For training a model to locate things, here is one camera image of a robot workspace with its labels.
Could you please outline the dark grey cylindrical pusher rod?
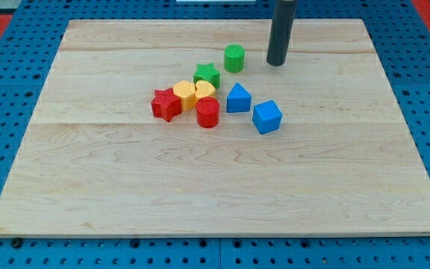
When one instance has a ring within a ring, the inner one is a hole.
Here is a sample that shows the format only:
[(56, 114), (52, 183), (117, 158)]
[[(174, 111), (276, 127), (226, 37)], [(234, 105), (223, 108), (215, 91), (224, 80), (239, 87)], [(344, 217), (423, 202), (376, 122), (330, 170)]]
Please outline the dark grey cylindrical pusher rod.
[(297, 0), (275, 1), (267, 50), (267, 63), (274, 67), (286, 61), (296, 6)]

